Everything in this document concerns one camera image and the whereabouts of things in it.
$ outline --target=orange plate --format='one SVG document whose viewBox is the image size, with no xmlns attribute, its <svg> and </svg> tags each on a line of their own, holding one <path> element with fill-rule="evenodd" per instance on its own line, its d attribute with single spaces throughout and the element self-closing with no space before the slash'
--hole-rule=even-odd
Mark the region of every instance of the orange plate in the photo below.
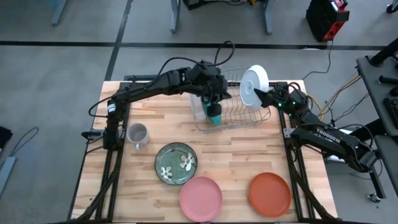
<svg viewBox="0 0 398 224">
<path fill-rule="evenodd" d="M 292 196 L 284 179 L 265 172 L 252 179 L 249 200 L 251 206 L 261 215 L 279 217 L 289 209 Z"/>
</svg>

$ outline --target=mug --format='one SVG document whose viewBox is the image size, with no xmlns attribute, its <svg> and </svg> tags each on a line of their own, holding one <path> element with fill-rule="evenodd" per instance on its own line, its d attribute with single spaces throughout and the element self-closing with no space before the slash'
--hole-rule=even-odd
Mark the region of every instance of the mug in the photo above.
<svg viewBox="0 0 398 224">
<path fill-rule="evenodd" d="M 136 145 L 137 152 L 148 144 L 149 134 L 148 130 L 143 124 L 133 124 L 127 129 L 126 137 L 129 141 Z"/>
</svg>

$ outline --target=gray floor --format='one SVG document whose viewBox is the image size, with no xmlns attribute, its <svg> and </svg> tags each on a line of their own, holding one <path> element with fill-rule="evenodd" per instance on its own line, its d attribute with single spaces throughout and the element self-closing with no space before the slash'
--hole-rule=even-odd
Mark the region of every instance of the gray floor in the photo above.
<svg viewBox="0 0 398 224">
<path fill-rule="evenodd" d="M 335 45 L 386 45 L 398 37 L 398 14 L 384 13 L 390 0 L 351 0 L 350 21 Z M 69 0 L 60 25 L 50 25 L 53 1 L 0 2 L 0 40 L 114 42 L 127 0 Z M 177 34 L 169 32 L 170 3 L 134 0 L 124 42 L 217 43 L 231 39 L 246 44 L 317 44 L 303 19 L 309 0 L 277 0 L 274 34 L 266 36 L 258 7 L 213 4 L 195 11 L 181 8 Z M 40 132 L 17 154 L 18 162 L 0 198 L 1 223 L 45 223 L 65 220 L 83 159 L 80 133 L 90 128 L 87 109 L 98 99 L 112 48 L 0 46 L 0 125 L 12 129 L 8 150 L 28 129 Z M 221 57 L 228 55 L 222 51 Z M 157 73 L 173 56 L 212 60 L 215 49 L 121 48 L 112 80 L 125 75 Z M 327 75 L 306 80 L 309 94 L 321 104 L 355 72 L 355 59 L 372 51 L 332 50 Z M 271 79 L 301 79 L 328 65 L 326 50 L 238 49 L 222 69 L 262 65 Z M 166 69 L 190 64 L 170 63 Z M 362 81 L 347 89 L 333 105 L 340 115 L 366 94 Z M 370 99 L 338 121 L 366 124 L 377 118 Z M 395 223 L 398 199 L 386 172 L 381 175 L 387 199 L 370 202 L 370 181 L 352 177 L 344 164 L 326 165 L 339 217 L 344 220 Z"/>
</svg>

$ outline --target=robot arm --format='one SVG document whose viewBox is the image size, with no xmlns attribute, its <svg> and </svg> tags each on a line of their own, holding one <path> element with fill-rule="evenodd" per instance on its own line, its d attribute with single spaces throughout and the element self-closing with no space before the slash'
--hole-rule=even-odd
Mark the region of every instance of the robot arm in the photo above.
<svg viewBox="0 0 398 224">
<path fill-rule="evenodd" d="M 119 89 L 108 100 L 107 127 L 104 132 L 103 147 L 108 150 L 117 150 L 122 144 L 118 126 L 128 110 L 126 108 L 128 103 L 159 94 L 191 93 L 200 96 L 205 104 L 210 104 L 207 107 L 207 115 L 214 117 L 221 114 L 221 105 L 218 102 L 231 98 L 227 87 L 227 81 L 221 75 L 220 69 L 206 61 L 201 61 L 192 69 L 187 67 L 165 72 L 149 83 L 132 82 Z"/>
<path fill-rule="evenodd" d="M 289 87 L 295 90 L 289 93 Z M 268 92 L 255 90 L 262 101 L 262 107 L 275 106 L 292 117 L 298 126 L 285 130 L 290 138 L 289 144 L 300 148 L 309 144 L 319 148 L 325 156 L 335 155 L 358 172 L 369 172 L 377 161 L 371 148 L 357 137 L 341 132 L 339 129 L 323 123 L 308 108 L 308 98 L 294 83 L 278 83 Z"/>
</svg>

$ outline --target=green plate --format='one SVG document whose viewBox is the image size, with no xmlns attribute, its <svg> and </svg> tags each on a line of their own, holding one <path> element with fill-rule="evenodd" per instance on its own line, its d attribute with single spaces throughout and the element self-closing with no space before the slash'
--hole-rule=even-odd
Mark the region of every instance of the green plate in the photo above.
<svg viewBox="0 0 398 224">
<path fill-rule="evenodd" d="M 166 184 L 180 185 L 193 177 L 197 164 L 197 155 L 189 145 L 173 142 L 157 153 L 155 171 Z"/>
</svg>

